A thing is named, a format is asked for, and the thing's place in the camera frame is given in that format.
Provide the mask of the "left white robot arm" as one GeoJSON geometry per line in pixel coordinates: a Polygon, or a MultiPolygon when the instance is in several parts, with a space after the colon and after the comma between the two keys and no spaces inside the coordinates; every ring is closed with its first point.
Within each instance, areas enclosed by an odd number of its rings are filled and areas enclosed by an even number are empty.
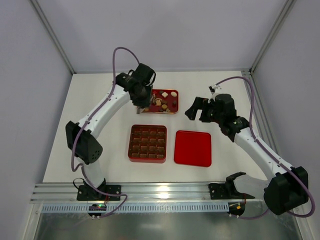
{"type": "Polygon", "coordinates": [[[114,74],[112,87],[98,105],[78,122],[65,126],[67,147],[71,150],[71,170],[81,169],[83,184],[78,187],[78,201],[118,201],[120,190],[109,187],[102,175],[99,158],[103,147],[98,137],[115,113],[128,102],[140,109],[151,105],[155,71],[139,63],[135,70],[114,74]]]}

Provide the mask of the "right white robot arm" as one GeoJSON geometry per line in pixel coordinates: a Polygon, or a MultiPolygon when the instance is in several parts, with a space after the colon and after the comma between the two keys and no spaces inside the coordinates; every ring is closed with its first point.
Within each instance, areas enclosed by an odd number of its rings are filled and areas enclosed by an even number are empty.
{"type": "Polygon", "coordinates": [[[233,184],[238,192],[262,198],[275,215],[314,202],[307,171],[301,166],[293,167],[269,148],[254,133],[250,122],[237,115],[230,94],[218,94],[210,99],[196,97],[185,115],[193,121],[198,111],[201,112],[201,122],[217,123],[221,132],[254,160],[267,179],[261,181],[246,175],[237,176],[233,184]]]}

